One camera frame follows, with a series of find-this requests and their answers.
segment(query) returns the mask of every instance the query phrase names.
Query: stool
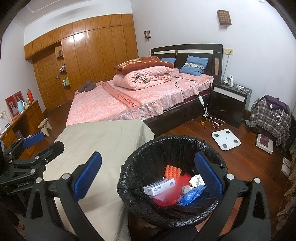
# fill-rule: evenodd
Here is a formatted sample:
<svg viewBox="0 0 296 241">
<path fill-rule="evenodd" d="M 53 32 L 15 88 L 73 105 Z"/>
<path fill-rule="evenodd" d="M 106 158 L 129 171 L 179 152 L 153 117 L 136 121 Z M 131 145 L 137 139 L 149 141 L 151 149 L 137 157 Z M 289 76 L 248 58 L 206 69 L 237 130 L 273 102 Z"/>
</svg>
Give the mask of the stool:
<svg viewBox="0 0 296 241">
<path fill-rule="evenodd" d="M 38 126 L 38 128 L 40 128 L 40 130 L 47 136 L 49 136 L 47 128 L 52 130 L 51 125 L 48 123 L 47 118 L 45 118 L 43 121 L 41 121 L 40 125 Z"/>
</svg>

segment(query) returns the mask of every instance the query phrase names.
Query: ceiling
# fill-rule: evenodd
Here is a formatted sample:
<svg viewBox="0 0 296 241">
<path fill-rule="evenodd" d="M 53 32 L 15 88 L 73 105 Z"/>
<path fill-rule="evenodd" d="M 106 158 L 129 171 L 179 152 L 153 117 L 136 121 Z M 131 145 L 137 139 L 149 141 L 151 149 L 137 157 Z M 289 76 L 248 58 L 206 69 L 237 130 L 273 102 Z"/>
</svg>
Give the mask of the ceiling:
<svg viewBox="0 0 296 241">
<path fill-rule="evenodd" d="M 22 8 L 15 19 L 24 27 L 36 19 L 65 6 L 89 0 L 31 0 Z"/>
</svg>

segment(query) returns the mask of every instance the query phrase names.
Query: wooden floor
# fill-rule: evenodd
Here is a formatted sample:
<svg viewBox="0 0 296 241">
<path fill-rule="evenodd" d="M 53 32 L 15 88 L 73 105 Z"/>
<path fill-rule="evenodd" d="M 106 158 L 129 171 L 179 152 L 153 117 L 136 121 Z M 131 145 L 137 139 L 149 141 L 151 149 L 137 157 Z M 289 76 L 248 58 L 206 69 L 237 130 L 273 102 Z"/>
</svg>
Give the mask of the wooden floor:
<svg viewBox="0 0 296 241">
<path fill-rule="evenodd" d="M 62 105 L 48 113 L 48 120 L 53 130 L 49 130 L 50 136 L 38 144 L 34 151 L 35 154 L 51 145 L 65 129 L 69 110 L 70 103 Z M 212 122 L 206 122 L 206 128 L 204 129 L 198 121 L 200 121 L 200 118 L 197 118 L 196 121 L 189 121 L 180 125 L 163 136 L 188 135 L 205 140 L 221 154 L 229 172 L 233 173 L 236 178 L 247 181 L 251 181 L 254 177 L 260 178 L 267 196 L 271 222 L 273 224 L 282 204 L 288 179 L 281 172 L 283 155 L 279 153 L 277 148 L 272 154 L 268 154 L 256 147 L 256 134 L 252 133 L 249 127 L 243 123 L 239 130 L 237 130 L 228 124 L 221 126 L 219 129 L 214 129 Z M 228 151 L 222 151 L 211 136 L 212 132 L 222 129 L 230 129 L 239 138 L 241 145 Z M 222 233 L 228 232 L 231 228 L 240 201 L 240 199 L 237 200 Z M 203 223 L 198 225 L 197 229 L 200 229 L 202 225 Z"/>
</svg>

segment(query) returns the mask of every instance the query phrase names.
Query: alcohol wipes box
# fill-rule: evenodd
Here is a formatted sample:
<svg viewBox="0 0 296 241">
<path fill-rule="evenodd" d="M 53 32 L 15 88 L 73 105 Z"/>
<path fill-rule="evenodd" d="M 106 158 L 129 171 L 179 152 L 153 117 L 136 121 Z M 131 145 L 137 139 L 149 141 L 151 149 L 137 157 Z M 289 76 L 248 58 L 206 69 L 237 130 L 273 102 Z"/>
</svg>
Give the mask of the alcohol wipes box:
<svg viewBox="0 0 296 241">
<path fill-rule="evenodd" d="M 176 186 L 175 179 L 163 179 L 144 187 L 144 193 L 150 196 L 160 194 Z"/>
</svg>

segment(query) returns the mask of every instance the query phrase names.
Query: red bottle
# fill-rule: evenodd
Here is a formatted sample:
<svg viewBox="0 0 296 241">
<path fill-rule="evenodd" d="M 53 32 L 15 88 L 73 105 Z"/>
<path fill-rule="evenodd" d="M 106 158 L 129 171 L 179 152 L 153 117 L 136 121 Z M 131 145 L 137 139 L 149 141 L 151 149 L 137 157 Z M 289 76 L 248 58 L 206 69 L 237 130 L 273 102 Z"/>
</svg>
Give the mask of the red bottle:
<svg viewBox="0 0 296 241">
<path fill-rule="evenodd" d="M 28 98 L 31 101 L 31 103 L 34 101 L 33 96 L 32 96 L 32 92 L 30 90 L 28 90 Z"/>
</svg>

